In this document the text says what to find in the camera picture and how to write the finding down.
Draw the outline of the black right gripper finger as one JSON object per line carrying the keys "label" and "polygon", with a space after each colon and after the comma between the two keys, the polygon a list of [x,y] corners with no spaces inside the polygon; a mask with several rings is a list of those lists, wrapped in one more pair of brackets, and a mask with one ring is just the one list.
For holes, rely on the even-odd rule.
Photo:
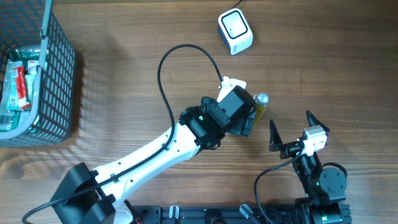
{"label": "black right gripper finger", "polygon": [[269,121],[270,127],[270,141],[269,141],[269,150],[272,152],[279,151],[280,147],[283,145],[277,127],[273,119]]}
{"label": "black right gripper finger", "polygon": [[312,113],[310,110],[306,110],[306,117],[307,117],[307,121],[308,124],[310,125],[310,127],[313,126],[321,126],[323,128],[323,130],[326,133],[330,132],[330,129],[328,127],[326,127],[321,121],[319,121]]}

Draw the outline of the yellow oil bottle silver cap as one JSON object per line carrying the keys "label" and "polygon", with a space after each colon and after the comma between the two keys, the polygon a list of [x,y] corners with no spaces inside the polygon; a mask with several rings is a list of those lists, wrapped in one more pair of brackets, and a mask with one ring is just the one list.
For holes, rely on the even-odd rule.
{"label": "yellow oil bottle silver cap", "polygon": [[256,115],[254,118],[254,124],[257,124],[262,115],[266,112],[268,104],[269,104],[269,96],[266,93],[258,93],[254,96],[254,100],[256,102]]}

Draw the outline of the red white tube packet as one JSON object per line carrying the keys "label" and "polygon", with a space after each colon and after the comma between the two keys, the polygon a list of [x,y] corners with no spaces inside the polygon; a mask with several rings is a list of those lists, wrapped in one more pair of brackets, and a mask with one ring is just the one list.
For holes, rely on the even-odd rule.
{"label": "red white tube packet", "polygon": [[12,67],[12,92],[8,107],[10,110],[29,110],[32,107],[35,76],[38,74],[38,60],[14,62]]}

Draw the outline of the green 3M gloves packet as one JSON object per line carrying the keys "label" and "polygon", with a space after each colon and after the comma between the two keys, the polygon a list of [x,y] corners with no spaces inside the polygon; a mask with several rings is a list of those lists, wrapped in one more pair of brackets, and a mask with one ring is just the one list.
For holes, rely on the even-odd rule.
{"label": "green 3M gloves packet", "polygon": [[1,108],[11,111],[25,111],[31,108],[31,103],[26,100],[26,105],[19,102],[19,96],[16,85],[16,75],[18,67],[23,67],[22,61],[8,61],[6,65],[6,73],[4,75],[4,83],[2,89]]}

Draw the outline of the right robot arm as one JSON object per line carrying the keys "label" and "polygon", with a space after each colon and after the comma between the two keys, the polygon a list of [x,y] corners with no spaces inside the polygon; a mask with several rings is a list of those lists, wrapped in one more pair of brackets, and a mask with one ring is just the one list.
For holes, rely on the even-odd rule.
{"label": "right robot arm", "polygon": [[268,205],[269,223],[351,223],[351,210],[346,200],[347,170],[335,162],[322,164],[317,152],[324,149],[330,129],[306,111],[309,127],[296,141],[284,143],[273,120],[270,121],[271,151],[281,159],[293,159],[292,167],[301,182],[305,198],[293,204]]}

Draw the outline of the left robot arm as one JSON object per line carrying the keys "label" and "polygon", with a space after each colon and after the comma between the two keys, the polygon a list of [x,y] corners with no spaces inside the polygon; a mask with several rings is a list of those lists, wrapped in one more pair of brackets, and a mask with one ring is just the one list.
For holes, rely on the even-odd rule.
{"label": "left robot arm", "polygon": [[201,105],[185,109],[161,136],[112,163],[89,170],[72,167],[52,196],[62,223],[134,223],[127,198],[169,167],[204,149],[214,150],[229,130],[254,112],[254,98],[237,85]]}

